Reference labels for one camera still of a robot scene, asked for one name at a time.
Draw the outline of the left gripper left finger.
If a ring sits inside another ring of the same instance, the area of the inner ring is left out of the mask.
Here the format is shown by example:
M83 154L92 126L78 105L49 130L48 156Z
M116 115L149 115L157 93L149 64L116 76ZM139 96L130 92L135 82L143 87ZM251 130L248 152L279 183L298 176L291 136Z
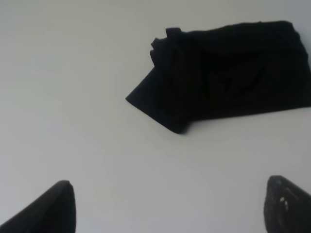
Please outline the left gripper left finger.
M2 233L74 233L76 204L73 186L63 180L0 226Z

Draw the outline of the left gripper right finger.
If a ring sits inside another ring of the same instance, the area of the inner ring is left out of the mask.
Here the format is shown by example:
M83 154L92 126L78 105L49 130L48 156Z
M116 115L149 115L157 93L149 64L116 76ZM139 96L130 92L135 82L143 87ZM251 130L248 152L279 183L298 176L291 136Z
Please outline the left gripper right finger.
M268 179L263 213L269 233L311 231L311 195L283 176Z

